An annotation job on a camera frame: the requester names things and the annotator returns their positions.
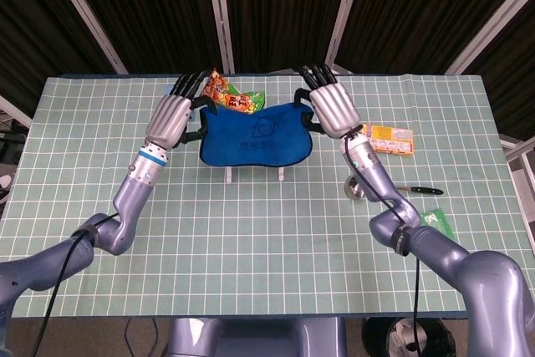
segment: table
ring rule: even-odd
[[[298,76],[233,76],[241,91],[290,102]],[[1,260],[54,245],[111,201],[175,78],[48,79],[0,228]],[[535,263],[480,77],[340,76],[363,121],[410,128],[415,154],[380,154],[396,183],[433,186],[408,195],[441,207],[468,250],[506,252],[533,289]],[[196,129],[198,123],[191,124]],[[344,195],[338,141],[313,135],[304,162],[277,172],[204,166],[198,143],[170,153],[120,257],[96,251],[64,283],[53,315],[374,314],[411,311],[415,259],[379,245],[368,221],[382,207]],[[422,315],[464,316],[461,296],[423,268]],[[26,292],[15,317],[42,316],[50,292]]]

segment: yellow box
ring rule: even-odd
[[[371,146],[377,152],[403,156],[411,156],[414,153],[412,130],[363,125],[361,133],[369,138]]]

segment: knife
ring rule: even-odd
[[[434,194],[436,196],[440,196],[444,194],[443,190],[439,190],[438,188],[430,188],[430,187],[408,187],[408,186],[397,186],[398,190],[403,191],[409,191],[409,192],[419,192],[420,194]]]

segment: black curtain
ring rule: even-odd
[[[88,0],[130,73],[221,68],[211,0]]]
[[[336,64],[357,74],[444,74],[504,0],[354,0]]]
[[[498,131],[535,135],[535,0],[493,39],[465,74],[482,76]]]
[[[227,0],[237,72],[324,61],[340,0]]]
[[[70,0],[0,0],[0,95],[33,116],[44,82],[112,73]]]

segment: floor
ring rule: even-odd
[[[124,340],[127,319],[122,318],[56,318],[48,322],[39,357],[76,355],[78,357],[129,356]],[[159,332],[155,357],[159,357],[167,343],[171,321],[157,319]],[[14,319],[8,331],[8,348],[13,355],[30,355],[37,337],[41,319]],[[464,319],[446,320],[446,327],[456,340],[457,356],[467,356],[468,323]],[[364,357],[368,354],[360,340],[361,319],[347,319],[349,357]],[[149,353],[155,341],[155,330],[150,319],[133,319],[128,331],[130,345],[135,356]]]

